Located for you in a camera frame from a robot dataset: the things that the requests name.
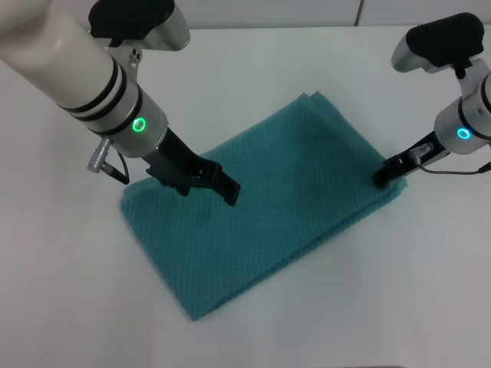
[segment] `metal connector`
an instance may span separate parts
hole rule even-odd
[[[102,166],[104,165],[104,162],[106,161],[107,154],[109,152],[109,147],[113,142],[109,139],[104,137],[101,142],[99,143],[99,147],[95,149],[94,153],[92,154],[91,160],[89,161],[89,164],[87,165],[87,170],[93,172],[93,173],[99,173],[102,169]]]

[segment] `black stripe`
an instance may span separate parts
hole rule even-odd
[[[489,74],[484,78],[483,84],[481,85],[481,97],[484,101],[484,106],[486,106],[486,109],[491,113],[491,103],[489,103],[488,96],[486,94],[486,81],[489,77]]]
[[[143,104],[143,93],[141,92],[140,86],[138,86],[138,101],[135,105],[135,108],[131,112],[130,115],[127,116],[125,120],[118,126],[113,129],[106,130],[104,132],[96,132],[95,130],[89,129],[91,132],[96,133],[99,136],[113,136],[116,133],[119,133],[121,130],[126,129],[138,116],[141,110],[141,105]]]
[[[468,129],[470,130],[470,132],[472,134],[474,134],[475,136],[477,136],[478,138],[480,138],[481,140],[491,140],[491,136],[485,136],[484,134],[481,134],[479,133],[477,130],[475,130],[474,128],[472,128],[470,125],[469,125],[469,122],[467,121],[465,115],[463,114],[463,110],[462,110],[462,98],[460,99],[459,101],[459,118],[460,118],[460,121],[462,122],[462,124]]]
[[[124,69],[121,68],[121,72],[122,72],[121,74],[122,79],[121,79],[120,89],[117,92],[114,99],[110,103],[108,103],[105,108],[87,117],[74,117],[74,118],[79,121],[94,121],[94,120],[99,120],[101,117],[105,117],[106,115],[108,115],[116,107],[116,105],[119,104],[121,98],[123,98],[124,92],[126,92],[126,87],[128,83],[126,71],[124,71]]]
[[[109,93],[113,90],[114,85],[116,84],[117,80],[117,70],[119,69],[117,62],[113,59],[113,73],[110,76],[110,80],[107,83],[107,86],[102,90],[102,92],[99,94],[99,96],[95,97],[91,102],[85,104],[84,106],[80,107],[74,107],[72,109],[68,109],[66,107],[60,106],[62,109],[68,111],[69,113],[85,113],[86,111],[89,111],[96,107],[98,104],[100,104],[102,101],[104,101],[104,98],[106,98]]]

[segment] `folded towel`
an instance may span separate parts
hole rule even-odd
[[[154,178],[121,209],[191,320],[198,320],[400,195],[377,189],[384,158],[319,92],[203,155],[242,185],[235,207]]]

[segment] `white wall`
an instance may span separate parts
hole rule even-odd
[[[365,0],[360,25],[415,25],[470,12],[491,23],[491,0]]]
[[[176,0],[191,28],[353,25],[360,0]],[[88,27],[95,0],[54,0]],[[458,12],[491,23],[491,0],[365,0],[360,25],[415,25]]]
[[[95,0],[54,0],[88,26]],[[176,0],[191,28],[353,25],[359,0]]]

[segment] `green led ring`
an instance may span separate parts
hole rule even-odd
[[[147,125],[147,121],[142,117],[138,117],[135,120],[133,120],[133,130],[137,133],[143,131],[146,125]]]

